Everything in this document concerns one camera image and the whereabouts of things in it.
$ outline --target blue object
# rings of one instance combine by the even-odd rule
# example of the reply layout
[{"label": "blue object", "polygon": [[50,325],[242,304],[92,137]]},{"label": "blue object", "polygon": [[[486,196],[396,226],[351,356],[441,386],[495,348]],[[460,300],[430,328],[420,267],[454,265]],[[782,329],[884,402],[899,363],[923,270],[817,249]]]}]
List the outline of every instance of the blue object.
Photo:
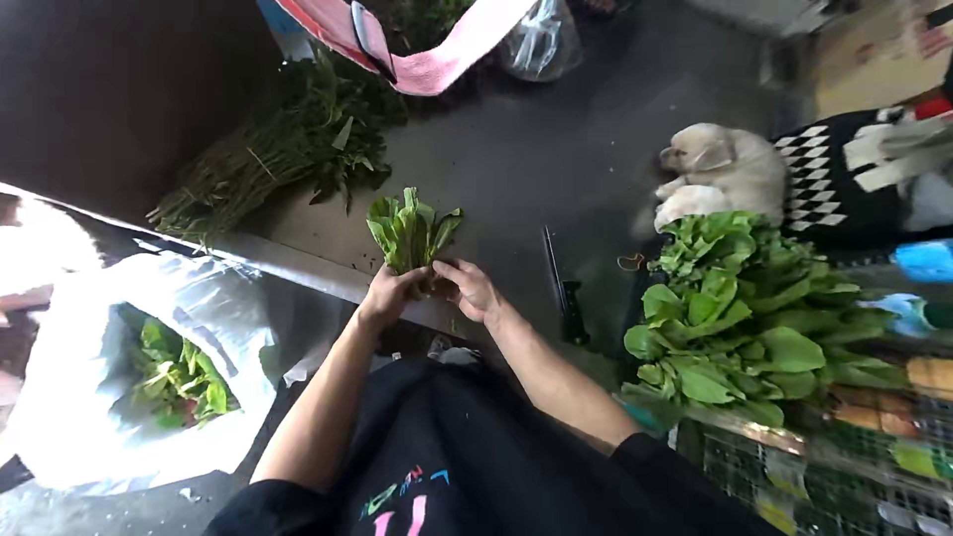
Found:
[{"label": "blue object", "polygon": [[908,278],[921,283],[953,282],[951,240],[907,244],[897,248],[897,265]]},{"label": "blue object", "polygon": [[925,339],[937,330],[923,315],[926,300],[915,294],[891,294],[877,301],[859,301],[858,305],[877,307],[898,315],[890,323],[890,331],[901,335]]},{"label": "blue object", "polygon": [[275,33],[297,33],[304,31],[294,17],[278,5],[274,0],[258,0],[258,9],[265,16],[265,21]]}]

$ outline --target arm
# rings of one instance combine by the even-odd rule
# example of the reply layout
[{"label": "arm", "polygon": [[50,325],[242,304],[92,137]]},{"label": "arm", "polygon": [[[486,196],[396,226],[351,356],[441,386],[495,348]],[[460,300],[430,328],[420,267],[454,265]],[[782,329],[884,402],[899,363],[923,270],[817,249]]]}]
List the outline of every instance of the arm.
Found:
[{"label": "arm", "polygon": [[621,405],[553,351],[474,264],[435,261],[434,271],[456,284],[449,299],[486,325],[540,411],[613,448],[639,431]]},{"label": "arm", "polygon": [[387,266],[377,272],[367,297],[265,447],[253,483],[275,479],[317,491],[331,489],[377,336],[400,317],[408,289],[427,273],[419,268],[397,277]]}]

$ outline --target pink towel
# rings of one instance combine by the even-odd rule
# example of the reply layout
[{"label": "pink towel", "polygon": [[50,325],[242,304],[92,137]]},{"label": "pink towel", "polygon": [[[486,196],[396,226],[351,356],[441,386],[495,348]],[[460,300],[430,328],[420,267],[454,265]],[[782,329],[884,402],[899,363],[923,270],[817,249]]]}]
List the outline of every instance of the pink towel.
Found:
[{"label": "pink towel", "polygon": [[[369,52],[378,58],[391,58],[397,79],[394,87],[399,92],[426,96],[440,94],[492,50],[536,1],[476,0],[443,43],[435,49],[407,57],[390,55],[384,30],[377,19],[365,11]],[[277,2],[311,35],[368,71],[377,72],[357,44],[351,8],[343,0]]]}]

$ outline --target blue plastic item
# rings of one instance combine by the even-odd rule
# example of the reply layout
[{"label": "blue plastic item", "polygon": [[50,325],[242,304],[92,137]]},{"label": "blue plastic item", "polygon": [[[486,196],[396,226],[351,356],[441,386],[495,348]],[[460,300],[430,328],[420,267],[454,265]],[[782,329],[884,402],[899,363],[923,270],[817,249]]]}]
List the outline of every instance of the blue plastic item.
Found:
[{"label": "blue plastic item", "polygon": [[906,244],[894,254],[908,278],[921,283],[953,282],[953,240]]}]

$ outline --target floor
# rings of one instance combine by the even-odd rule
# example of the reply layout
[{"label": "floor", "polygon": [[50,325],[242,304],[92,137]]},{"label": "floor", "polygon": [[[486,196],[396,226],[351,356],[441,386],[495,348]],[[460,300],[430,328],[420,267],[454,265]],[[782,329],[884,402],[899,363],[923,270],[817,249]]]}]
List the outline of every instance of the floor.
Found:
[{"label": "floor", "polygon": [[[595,348],[611,348],[628,306],[616,257],[637,251],[636,221],[662,179],[668,138],[708,121],[772,134],[781,98],[757,84],[759,38],[671,0],[642,0],[615,19],[580,21],[586,61],[554,84],[491,76],[478,99],[391,133],[392,195],[417,186],[444,210],[466,211],[455,252],[489,272],[537,328],[558,334],[541,228],[554,232],[565,278],[582,281],[580,306]],[[374,196],[308,208],[289,198],[252,227],[266,237],[361,270],[376,251],[363,223]],[[334,228],[318,236],[314,229]],[[215,473],[145,492],[83,498],[23,484],[0,495],[0,534],[198,534],[247,482],[290,398],[279,393],[261,441],[233,475]],[[180,494],[189,489],[191,502]]]}]

